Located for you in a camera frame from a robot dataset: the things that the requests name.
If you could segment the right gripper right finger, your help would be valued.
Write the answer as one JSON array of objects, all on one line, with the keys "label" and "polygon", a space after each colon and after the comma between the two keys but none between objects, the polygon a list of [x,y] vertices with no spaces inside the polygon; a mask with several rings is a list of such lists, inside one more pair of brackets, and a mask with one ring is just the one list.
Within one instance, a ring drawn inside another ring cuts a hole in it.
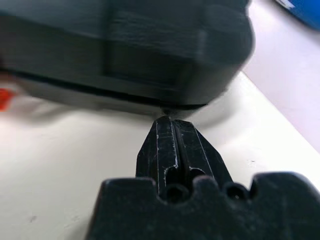
[{"label": "right gripper right finger", "polygon": [[182,172],[188,185],[198,176],[209,176],[219,187],[232,183],[232,177],[219,152],[187,121],[174,121]]}]

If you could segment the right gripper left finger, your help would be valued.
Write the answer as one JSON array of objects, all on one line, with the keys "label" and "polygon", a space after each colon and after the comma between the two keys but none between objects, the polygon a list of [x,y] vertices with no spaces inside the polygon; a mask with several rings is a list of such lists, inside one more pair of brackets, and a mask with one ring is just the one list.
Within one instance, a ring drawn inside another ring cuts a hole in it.
[{"label": "right gripper left finger", "polygon": [[136,176],[155,181],[159,193],[167,186],[167,173],[178,169],[178,153],[173,122],[168,117],[156,119],[137,155]]}]

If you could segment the blue bag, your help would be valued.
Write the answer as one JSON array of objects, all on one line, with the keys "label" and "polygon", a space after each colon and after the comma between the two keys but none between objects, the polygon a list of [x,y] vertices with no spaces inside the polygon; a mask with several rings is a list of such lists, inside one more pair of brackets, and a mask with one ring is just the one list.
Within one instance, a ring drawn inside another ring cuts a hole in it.
[{"label": "blue bag", "polygon": [[274,0],[294,17],[320,31],[320,0]]}]

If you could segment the black tool case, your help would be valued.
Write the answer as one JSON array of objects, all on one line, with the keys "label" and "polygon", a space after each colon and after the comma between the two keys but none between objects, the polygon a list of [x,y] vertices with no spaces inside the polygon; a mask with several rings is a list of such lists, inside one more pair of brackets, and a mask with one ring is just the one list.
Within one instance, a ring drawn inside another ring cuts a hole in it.
[{"label": "black tool case", "polygon": [[0,71],[34,96],[196,110],[250,56],[250,0],[0,0]]}]

